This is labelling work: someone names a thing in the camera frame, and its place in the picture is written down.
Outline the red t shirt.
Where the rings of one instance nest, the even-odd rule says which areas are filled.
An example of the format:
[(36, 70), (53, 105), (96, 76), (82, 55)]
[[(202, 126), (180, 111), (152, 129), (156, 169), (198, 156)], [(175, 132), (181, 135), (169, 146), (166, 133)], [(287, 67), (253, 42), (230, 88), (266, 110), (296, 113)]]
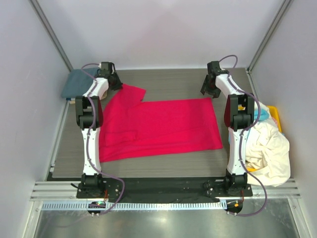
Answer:
[(107, 103), (100, 162), (223, 148), (210, 98), (145, 102), (145, 94), (125, 84)]

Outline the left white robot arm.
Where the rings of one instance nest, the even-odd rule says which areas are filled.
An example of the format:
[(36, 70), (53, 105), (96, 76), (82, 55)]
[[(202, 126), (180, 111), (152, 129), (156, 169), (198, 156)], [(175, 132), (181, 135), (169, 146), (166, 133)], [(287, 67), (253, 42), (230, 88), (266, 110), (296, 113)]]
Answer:
[(93, 83), (75, 98), (76, 122), (84, 142), (84, 169), (77, 188), (77, 198), (99, 198), (106, 193), (99, 154), (99, 136), (104, 122), (101, 99), (108, 90), (122, 88), (115, 69), (109, 61), (89, 63), (81, 68)]

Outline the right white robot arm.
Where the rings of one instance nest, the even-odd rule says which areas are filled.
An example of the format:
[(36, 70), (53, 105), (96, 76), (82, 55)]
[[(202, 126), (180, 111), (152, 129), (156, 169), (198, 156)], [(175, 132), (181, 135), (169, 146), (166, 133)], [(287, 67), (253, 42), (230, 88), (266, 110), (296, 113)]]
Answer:
[(245, 165), (247, 131), (254, 122), (255, 100), (243, 91), (232, 79), (229, 71), (220, 67), (219, 61), (207, 64), (208, 73), (201, 87), (201, 93), (217, 98), (226, 97), (224, 124), (229, 135), (229, 161), (226, 175), (221, 184), (207, 183), (209, 196), (252, 196), (248, 184), (248, 170)]

